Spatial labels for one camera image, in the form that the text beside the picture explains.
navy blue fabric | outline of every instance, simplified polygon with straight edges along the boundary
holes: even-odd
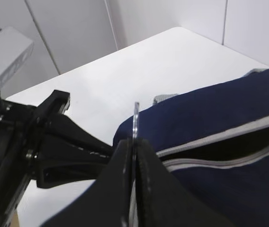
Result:
[[[175,96],[140,112],[139,137],[155,151],[213,135],[269,115],[269,70]],[[132,136],[123,122],[114,147]]]
[[[269,156],[242,167],[192,167],[172,174],[236,226],[269,227]]]

zipper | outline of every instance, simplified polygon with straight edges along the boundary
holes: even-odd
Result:
[[[190,158],[177,158],[164,161],[163,164],[169,172],[190,167],[210,167],[219,169],[229,169],[255,163],[267,156],[269,156],[269,146],[250,156],[235,160],[208,161],[208,160],[190,159]]]
[[[261,118],[259,120],[249,122],[247,124],[241,125],[236,128],[228,129],[226,131],[198,139],[186,144],[182,144],[176,147],[164,149],[157,152],[158,157],[163,157],[171,154],[175,154],[178,152],[182,152],[185,150],[190,150],[193,148],[202,147],[205,145],[209,145],[211,143],[220,142],[223,140],[227,140],[233,137],[241,136],[250,132],[258,131],[261,129],[269,128],[269,116]]]

white tabletop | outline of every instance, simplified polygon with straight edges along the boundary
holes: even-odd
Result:
[[[268,68],[184,28],[173,28],[8,98],[39,105],[54,89],[70,92],[66,113],[79,126],[112,144],[113,136],[156,95],[186,93]],[[19,207],[21,227],[36,227],[77,198],[92,181],[37,189],[31,182]]]

metal screw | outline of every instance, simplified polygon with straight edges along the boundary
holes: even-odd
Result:
[[[11,107],[12,107],[12,105],[8,105],[8,106],[6,107],[6,110],[9,111]]]
[[[0,115],[0,121],[2,121],[2,120],[3,120],[3,117],[4,117],[4,115]]]
[[[26,158],[27,160],[31,160],[32,157],[33,157],[33,153],[34,153],[34,150],[29,149],[28,152],[27,152],[27,154],[26,154],[26,156],[25,156],[25,158]]]

black mechanical arm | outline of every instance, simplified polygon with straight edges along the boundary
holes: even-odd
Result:
[[[112,148],[63,115],[69,98],[55,90],[38,107],[0,98],[0,227],[31,179],[40,188],[96,179],[109,162]]]

